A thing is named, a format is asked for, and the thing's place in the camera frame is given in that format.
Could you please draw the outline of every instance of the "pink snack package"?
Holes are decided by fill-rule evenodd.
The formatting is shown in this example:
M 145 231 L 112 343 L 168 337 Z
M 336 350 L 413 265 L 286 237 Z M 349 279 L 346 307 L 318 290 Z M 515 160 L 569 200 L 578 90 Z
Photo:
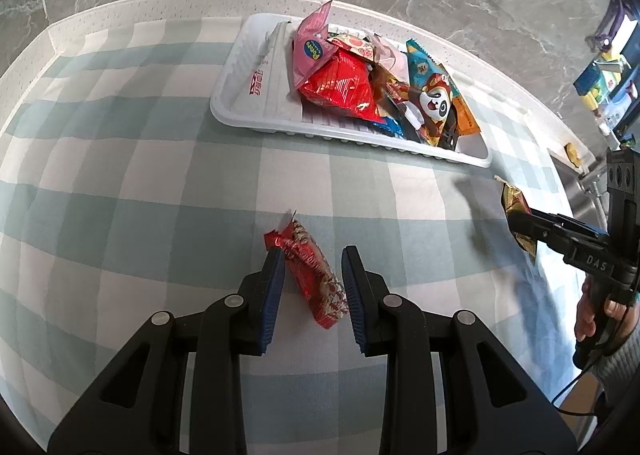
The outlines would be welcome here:
M 326 39 L 329 26 L 331 1 L 323 4 L 307 18 L 300 22 L 298 34 L 293 43 L 293 86 L 298 89 L 322 65 L 324 65 L 338 49 Z

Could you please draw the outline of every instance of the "pororo logo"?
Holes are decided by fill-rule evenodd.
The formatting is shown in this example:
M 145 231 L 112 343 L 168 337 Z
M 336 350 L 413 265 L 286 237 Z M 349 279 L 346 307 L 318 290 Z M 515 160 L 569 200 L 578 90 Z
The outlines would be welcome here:
M 315 40 L 307 40 L 305 42 L 305 54 L 312 60 L 320 60 L 322 58 L 322 47 Z

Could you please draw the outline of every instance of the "sink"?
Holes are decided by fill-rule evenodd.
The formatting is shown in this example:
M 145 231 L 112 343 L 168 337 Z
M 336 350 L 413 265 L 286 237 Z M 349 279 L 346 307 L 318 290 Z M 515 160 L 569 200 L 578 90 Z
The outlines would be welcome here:
M 606 191 L 607 181 L 604 175 L 606 169 L 603 169 L 601 175 L 591 176 L 592 181 L 585 190 L 574 170 L 556 158 L 551 159 L 564 186 L 574 218 L 594 228 L 607 229 L 609 194 Z

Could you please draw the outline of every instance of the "white plastic tray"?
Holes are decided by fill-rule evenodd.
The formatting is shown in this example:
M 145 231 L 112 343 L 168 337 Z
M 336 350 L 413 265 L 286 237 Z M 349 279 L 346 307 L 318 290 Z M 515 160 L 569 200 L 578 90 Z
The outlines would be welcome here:
M 302 134 L 309 138 L 321 136 L 326 140 L 338 139 L 343 142 L 355 142 L 359 145 L 366 143 L 371 146 L 384 146 L 387 149 L 395 148 L 401 152 L 464 162 L 481 168 L 486 168 L 491 164 L 491 149 L 486 146 L 482 133 L 461 136 L 458 139 L 456 150 L 453 151 L 384 136 L 374 132 L 360 120 L 336 116 L 321 108 L 311 108 L 306 104 L 301 111 L 300 121 L 274 119 L 273 116 L 265 113 L 267 111 L 257 111 L 251 114 L 246 114 L 246 111 L 243 113 L 234 111 L 234 102 L 254 73 L 257 66 L 256 60 L 260 49 L 264 48 L 266 36 L 273 31 L 279 22 L 291 21 L 297 27 L 301 20 L 296 16 L 271 13 L 259 13 L 248 17 L 236 37 L 211 94 L 210 110 L 217 120 L 232 127 L 247 127 L 262 132 L 280 131 L 290 135 Z M 341 28 L 333 24 L 329 24 L 329 29 L 330 31 L 348 29 L 349 32 L 355 32 L 361 36 L 365 35 L 362 31 Z M 401 50 L 406 50 L 403 45 L 390 42 Z M 458 75 L 455 76 L 456 85 L 464 96 L 466 85 L 464 82 L 460 82 Z M 482 123 L 478 122 L 478 124 L 482 130 Z

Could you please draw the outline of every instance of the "gold snack wrapper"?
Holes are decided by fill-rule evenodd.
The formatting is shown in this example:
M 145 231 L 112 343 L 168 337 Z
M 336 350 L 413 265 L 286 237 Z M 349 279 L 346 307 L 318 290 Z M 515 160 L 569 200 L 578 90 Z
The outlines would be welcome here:
M 515 186 L 512 186 L 504 179 L 494 176 L 494 179 L 502 183 L 502 207 L 504 208 L 505 215 L 509 215 L 511 212 L 518 211 L 522 213 L 531 213 L 527 200 L 524 198 L 522 191 Z M 521 233 L 512 233 L 513 238 L 516 239 L 518 245 L 524 249 L 530 256 L 531 260 L 536 260 L 536 252 L 538 250 L 538 241 L 522 235 Z

